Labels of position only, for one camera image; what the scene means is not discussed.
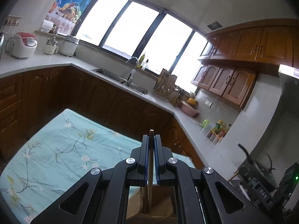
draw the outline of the wall socket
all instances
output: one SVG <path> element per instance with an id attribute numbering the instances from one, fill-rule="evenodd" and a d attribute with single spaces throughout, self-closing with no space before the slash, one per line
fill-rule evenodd
<path id="1" fill-rule="evenodd" d="M 207 106 L 207 107 L 209 107 L 209 108 L 212 106 L 212 104 L 213 103 L 210 102 L 209 100 L 206 100 L 206 102 L 204 103 L 204 105 Z"/>
<path id="2" fill-rule="evenodd" d="M 5 25 L 18 26 L 21 22 L 21 19 L 21 17 L 8 16 L 7 20 L 5 21 Z"/>

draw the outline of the silver bolt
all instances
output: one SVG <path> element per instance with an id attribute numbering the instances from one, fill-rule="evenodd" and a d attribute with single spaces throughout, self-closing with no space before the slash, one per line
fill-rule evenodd
<path id="1" fill-rule="evenodd" d="M 128 163 L 128 164 L 133 164 L 134 162 L 135 162 L 135 159 L 132 157 L 126 159 L 126 163 Z"/>
<path id="2" fill-rule="evenodd" d="M 92 174 L 92 175 L 98 175 L 99 173 L 100 173 L 100 169 L 99 168 L 93 168 L 92 170 L 90 170 L 90 173 Z"/>
<path id="3" fill-rule="evenodd" d="M 204 172 L 207 173 L 207 174 L 211 174 L 211 173 L 214 172 L 214 170 L 211 167 L 205 167 Z"/>
<path id="4" fill-rule="evenodd" d="M 176 164 L 178 162 L 178 160 L 175 158 L 175 157 L 171 157 L 169 160 L 168 160 L 169 163 L 171 164 Z"/>

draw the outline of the white countertop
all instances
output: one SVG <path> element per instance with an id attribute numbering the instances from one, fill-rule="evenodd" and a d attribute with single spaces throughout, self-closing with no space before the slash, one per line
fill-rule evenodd
<path id="1" fill-rule="evenodd" d="M 36 52 L 31 58 L 28 59 L 17 59 L 10 57 L 8 54 L 4 54 L 0 61 L 0 78 L 17 74 L 20 72 L 41 69 L 41 68 L 50 68 L 56 66 L 74 66 L 90 75 L 97 77 L 109 84 L 112 84 L 128 93 L 133 94 L 134 96 L 145 100 L 169 113 L 173 114 L 175 119 L 178 121 L 186 136 L 194 146 L 198 156 L 201 158 L 205 166 L 213 167 L 218 173 L 220 173 L 225 179 L 228 179 L 232 173 L 237 169 L 230 162 L 224 164 L 225 160 L 221 157 L 215 161 L 215 155 L 210 160 L 210 156 L 214 144 L 207 139 L 205 134 L 201 132 L 201 127 L 196 123 L 194 118 L 189 117 L 183 113 L 179 108 L 172 106 L 169 102 L 158 99 L 151 94 L 144 95 L 142 93 L 136 92 L 121 83 L 114 81 L 104 75 L 91 71 L 92 69 L 97 69 L 98 66 L 92 65 L 83 60 L 77 59 L 75 57 L 66 57 L 60 54 L 57 55 L 46 55 L 43 52 Z"/>

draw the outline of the window pane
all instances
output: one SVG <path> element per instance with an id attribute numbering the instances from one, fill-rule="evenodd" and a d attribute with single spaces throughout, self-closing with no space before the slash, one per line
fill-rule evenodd
<path id="1" fill-rule="evenodd" d="M 206 43 L 207 40 L 199 33 L 195 32 L 172 72 L 172 74 L 178 77 L 175 84 L 187 92 L 194 93 L 196 90 L 196 86 L 192 85 L 190 82 L 200 67 L 200 62 L 197 59 L 199 58 Z"/>
<path id="2" fill-rule="evenodd" d="M 149 60 L 147 69 L 157 74 L 163 68 L 169 70 L 191 32 L 190 27 L 167 14 L 142 52 Z"/>
<path id="3" fill-rule="evenodd" d="M 98 0 L 83 21 L 76 38 L 99 45 L 107 29 L 128 0 Z"/>
<path id="4" fill-rule="evenodd" d="M 116 23 L 105 45 L 131 57 L 158 14 L 151 8 L 132 2 Z"/>

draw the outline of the stainless steel sink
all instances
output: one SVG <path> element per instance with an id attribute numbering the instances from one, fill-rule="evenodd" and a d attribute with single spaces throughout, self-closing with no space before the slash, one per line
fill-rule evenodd
<path id="1" fill-rule="evenodd" d="M 95 69 L 95 70 L 92 70 L 94 72 L 97 72 L 97 73 L 100 73 L 106 77 L 109 77 L 117 82 L 120 82 L 121 84 L 123 84 L 124 86 L 127 86 L 135 91 L 138 91 L 140 93 L 143 93 L 143 94 L 147 94 L 147 90 L 142 88 L 142 87 L 138 87 L 136 84 L 134 83 L 127 83 L 127 80 L 112 73 L 111 71 L 107 71 L 106 69 Z"/>

